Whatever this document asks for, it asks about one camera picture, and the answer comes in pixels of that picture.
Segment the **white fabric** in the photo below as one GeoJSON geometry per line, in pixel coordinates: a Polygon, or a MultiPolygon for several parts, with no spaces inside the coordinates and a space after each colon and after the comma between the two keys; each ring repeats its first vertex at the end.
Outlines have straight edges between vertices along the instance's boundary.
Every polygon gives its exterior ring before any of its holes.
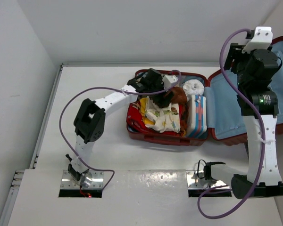
{"type": "Polygon", "coordinates": [[[145,124],[147,128],[154,129],[157,132],[165,131],[180,132],[180,117],[178,104],[170,104],[168,107],[159,108],[147,97],[145,116],[154,122],[154,125],[145,124]]]}
{"type": "Polygon", "coordinates": [[[191,79],[186,81],[183,85],[182,88],[188,98],[190,100],[191,95],[203,95],[204,92],[204,86],[201,83],[201,81],[197,79],[191,79]]]}

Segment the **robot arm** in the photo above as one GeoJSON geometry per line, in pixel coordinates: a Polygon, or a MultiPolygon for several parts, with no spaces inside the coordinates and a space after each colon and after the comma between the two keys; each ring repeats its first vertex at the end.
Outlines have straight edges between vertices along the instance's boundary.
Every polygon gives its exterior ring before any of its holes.
{"type": "MultiPolygon", "coordinates": [[[[135,102],[138,93],[152,93],[170,88],[178,79],[172,75],[162,75],[160,72],[149,69],[147,73],[135,77],[121,88],[124,92],[114,92],[106,97],[91,101],[85,99],[76,115],[74,126],[76,133],[75,151],[80,158],[71,158],[68,154],[66,157],[70,163],[68,171],[73,178],[84,187],[84,180],[89,169],[82,163],[89,163],[94,142],[98,140],[103,132],[105,118],[113,112],[135,102]]],[[[158,106],[164,107],[169,105],[173,93],[163,92],[151,96],[152,101],[158,106]]]]}
{"type": "Polygon", "coordinates": [[[246,46],[232,43],[225,69],[237,74],[238,90],[259,110],[266,133],[261,138],[261,127],[254,111],[240,96],[238,103],[247,130],[249,146],[249,170],[239,172],[224,162],[208,162],[204,167],[205,179],[222,180],[229,185],[236,198],[242,199],[250,190],[259,168],[261,144],[265,143],[265,156],[259,181],[251,197],[283,195],[283,182],[279,173],[275,128],[278,114],[277,96],[268,85],[279,70],[278,57],[271,52],[272,32],[270,27],[257,27],[247,39],[246,46]]]}

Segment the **open suitcase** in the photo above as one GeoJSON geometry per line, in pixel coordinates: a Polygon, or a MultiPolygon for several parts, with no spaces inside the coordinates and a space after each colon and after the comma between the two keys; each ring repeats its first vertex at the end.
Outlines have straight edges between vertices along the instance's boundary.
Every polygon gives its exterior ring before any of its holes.
{"type": "MultiPolygon", "coordinates": [[[[283,62],[283,36],[273,40],[272,51],[281,58],[283,62]]],[[[228,76],[234,84],[237,84],[237,76],[227,71],[228,76]]],[[[198,138],[176,137],[165,134],[146,134],[135,131],[127,122],[127,130],[130,138],[144,140],[151,143],[165,145],[202,145],[209,136],[221,141],[226,145],[236,145],[247,141],[246,128],[241,116],[241,109],[237,102],[236,93],[225,81],[220,70],[212,74],[208,79],[200,74],[182,72],[182,81],[198,79],[204,86],[203,96],[206,98],[206,123],[207,131],[198,138]]],[[[276,126],[276,134],[283,133],[283,65],[273,76],[269,85],[271,90],[277,94],[279,114],[276,126]]]]}

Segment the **white floor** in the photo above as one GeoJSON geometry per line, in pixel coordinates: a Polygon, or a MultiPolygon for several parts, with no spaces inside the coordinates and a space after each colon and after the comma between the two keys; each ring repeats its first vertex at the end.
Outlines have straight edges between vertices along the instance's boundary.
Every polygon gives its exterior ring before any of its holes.
{"type": "MultiPolygon", "coordinates": [[[[211,75],[211,67],[159,67],[211,75]]],[[[112,114],[104,135],[94,146],[90,164],[117,170],[101,199],[58,198],[65,154],[70,153],[58,131],[59,114],[78,92],[95,86],[120,88],[143,67],[64,67],[46,128],[36,169],[27,170],[10,220],[17,225],[281,225],[273,198],[248,200],[233,215],[211,221],[198,212],[196,199],[188,198],[185,170],[194,169],[199,159],[224,161],[246,170],[244,145],[225,146],[212,139],[200,147],[164,146],[131,140],[125,128],[127,108],[112,114]],[[156,176],[174,175],[166,181],[156,176]]],[[[97,99],[108,91],[91,91],[69,106],[63,119],[65,135],[75,143],[73,120],[81,101],[97,99]]],[[[238,201],[235,198],[205,198],[203,209],[220,214],[238,201]]]]}

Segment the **rolled white cloth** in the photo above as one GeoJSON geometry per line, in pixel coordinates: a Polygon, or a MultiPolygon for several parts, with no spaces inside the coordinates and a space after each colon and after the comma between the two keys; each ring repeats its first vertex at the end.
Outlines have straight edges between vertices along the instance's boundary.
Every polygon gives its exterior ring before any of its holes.
{"type": "Polygon", "coordinates": [[[186,81],[181,85],[188,100],[191,98],[191,95],[203,95],[204,86],[201,81],[197,79],[191,79],[186,81]]]}

